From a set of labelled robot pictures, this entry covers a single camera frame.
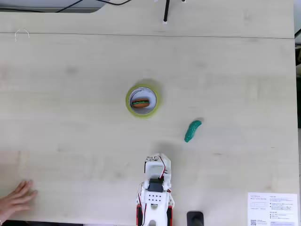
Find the person's hand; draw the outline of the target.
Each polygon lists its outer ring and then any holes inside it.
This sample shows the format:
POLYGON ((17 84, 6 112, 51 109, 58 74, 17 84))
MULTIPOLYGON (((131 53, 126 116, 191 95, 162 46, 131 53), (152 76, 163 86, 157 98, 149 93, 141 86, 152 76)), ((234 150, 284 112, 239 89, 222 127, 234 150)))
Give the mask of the person's hand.
POLYGON ((0 225, 15 213, 30 209, 30 202, 38 194, 38 191, 32 190, 32 187, 32 180, 24 180, 14 191, 0 198, 0 225))

